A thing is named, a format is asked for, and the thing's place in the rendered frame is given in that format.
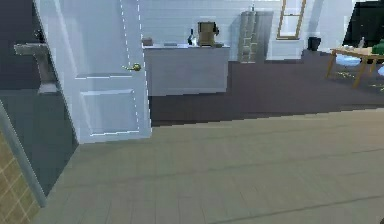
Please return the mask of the green object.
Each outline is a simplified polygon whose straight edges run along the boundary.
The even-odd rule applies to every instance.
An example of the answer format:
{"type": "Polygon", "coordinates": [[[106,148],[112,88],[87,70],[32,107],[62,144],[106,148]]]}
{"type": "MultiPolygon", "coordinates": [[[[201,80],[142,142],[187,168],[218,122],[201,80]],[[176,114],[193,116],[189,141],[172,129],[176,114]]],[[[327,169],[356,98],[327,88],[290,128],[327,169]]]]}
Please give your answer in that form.
{"type": "Polygon", "coordinates": [[[378,55],[384,55],[384,39],[372,47],[372,53],[378,55]]]}

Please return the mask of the wooden table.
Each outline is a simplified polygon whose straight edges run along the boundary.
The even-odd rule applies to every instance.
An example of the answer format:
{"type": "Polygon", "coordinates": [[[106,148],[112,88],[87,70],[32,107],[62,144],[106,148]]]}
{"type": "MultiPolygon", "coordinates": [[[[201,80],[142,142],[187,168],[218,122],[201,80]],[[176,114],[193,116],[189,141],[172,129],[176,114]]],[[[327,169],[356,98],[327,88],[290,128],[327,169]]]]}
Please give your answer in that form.
{"type": "Polygon", "coordinates": [[[353,50],[347,50],[344,47],[333,48],[331,50],[330,61],[328,63],[327,72],[326,72],[326,75],[325,75],[326,78],[328,78],[330,76],[330,74],[331,74],[331,70],[332,70],[334,62],[336,60],[336,55],[337,54],[357,57],[357,58],[361,59],[361,66],[360,66],[360,69],[358,71],[357,76],[354,79],[354,82],[353,82],[353,85],[352,85],[353,88],[357,88],[359,86],[361,78],[362,78],[362,75],[363,75],[363,72],[365,71],[365,68],[368,65],[368,63],[367,63],[368,60],[373,60],[372,67],[377,63],[378,60],[384,60],[384,55],[373,54],[371,47],[368,47],[368,48],[354,48],[353,50]]]}

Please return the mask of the grey kitchen counter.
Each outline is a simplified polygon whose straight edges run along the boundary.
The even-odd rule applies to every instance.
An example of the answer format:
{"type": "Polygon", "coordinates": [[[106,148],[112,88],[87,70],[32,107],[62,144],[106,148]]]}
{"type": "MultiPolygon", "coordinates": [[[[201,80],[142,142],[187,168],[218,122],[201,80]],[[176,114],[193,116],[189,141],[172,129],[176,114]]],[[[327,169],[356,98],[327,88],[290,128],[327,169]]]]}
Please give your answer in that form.
{"type": "Polygon", "coordinates": [[[143,49],[150,96],[227,91],[230,47],[165,47],[143,49]]]}

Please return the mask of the white room door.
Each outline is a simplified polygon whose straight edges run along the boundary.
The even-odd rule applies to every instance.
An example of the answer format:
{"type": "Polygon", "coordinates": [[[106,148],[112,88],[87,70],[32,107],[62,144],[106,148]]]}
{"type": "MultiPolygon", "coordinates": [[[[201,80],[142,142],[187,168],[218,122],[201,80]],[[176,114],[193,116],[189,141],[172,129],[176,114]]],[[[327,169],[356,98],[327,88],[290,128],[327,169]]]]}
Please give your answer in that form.
{"type": "Polygon", "coordinates": [[[33,1],[77,141],[150,137],[140,0],[33,1]]]}

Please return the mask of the brown coffee machine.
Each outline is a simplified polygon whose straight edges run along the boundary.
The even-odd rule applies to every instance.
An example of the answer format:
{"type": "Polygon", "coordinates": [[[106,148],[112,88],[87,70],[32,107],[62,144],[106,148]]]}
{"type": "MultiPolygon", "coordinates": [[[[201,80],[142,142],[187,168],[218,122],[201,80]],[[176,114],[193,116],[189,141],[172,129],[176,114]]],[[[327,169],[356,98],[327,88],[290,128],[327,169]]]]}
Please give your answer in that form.
{"type": "Polygon", "coordinates": [[[215,46],[215,37],[220,33],[219,27],[213,21],[198,23],[198,45],[215,46]]]}

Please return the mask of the wooden framed window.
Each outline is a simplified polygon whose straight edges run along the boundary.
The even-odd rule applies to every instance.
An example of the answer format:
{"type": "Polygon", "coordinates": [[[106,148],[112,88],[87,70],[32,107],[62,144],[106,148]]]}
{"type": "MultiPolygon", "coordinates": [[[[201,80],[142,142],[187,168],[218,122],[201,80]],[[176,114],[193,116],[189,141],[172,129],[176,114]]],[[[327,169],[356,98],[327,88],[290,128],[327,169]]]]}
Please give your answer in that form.
{"type": "Polygon", "coordinates": [[[277,40],[298,40],[307,0],[282,0],[277,40]]]}

